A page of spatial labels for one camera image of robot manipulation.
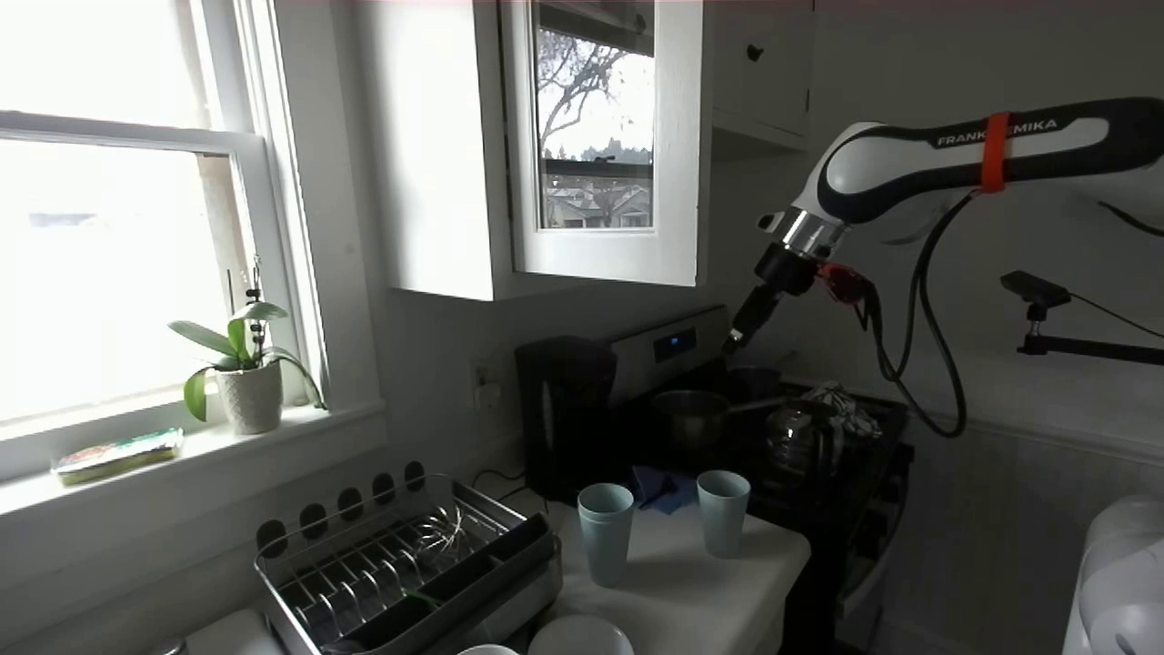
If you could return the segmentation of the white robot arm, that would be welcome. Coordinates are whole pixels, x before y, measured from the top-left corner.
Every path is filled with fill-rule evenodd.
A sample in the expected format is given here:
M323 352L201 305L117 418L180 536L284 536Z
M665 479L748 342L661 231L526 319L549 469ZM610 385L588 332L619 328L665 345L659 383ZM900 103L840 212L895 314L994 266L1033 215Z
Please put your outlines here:
M787 294L805 294L851 224L913 197L1047 185L1113 212L1158 212L1159 178L1159 97L1093 97L944 127L851 124L816 160L799 191L762 221L770 243L724 349L748 345Z

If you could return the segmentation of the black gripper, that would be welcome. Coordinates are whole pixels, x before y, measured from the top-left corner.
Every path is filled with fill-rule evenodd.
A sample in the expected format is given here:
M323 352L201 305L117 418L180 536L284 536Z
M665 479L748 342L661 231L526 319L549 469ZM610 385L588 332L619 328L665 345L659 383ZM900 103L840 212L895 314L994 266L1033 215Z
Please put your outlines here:
M770 243L756 262L756 286L735 314L724 349L739 352L768 323L787 294L805 294L813 283L827 283L837 302L854 310L866 310L877 299L877 286L862 274Z

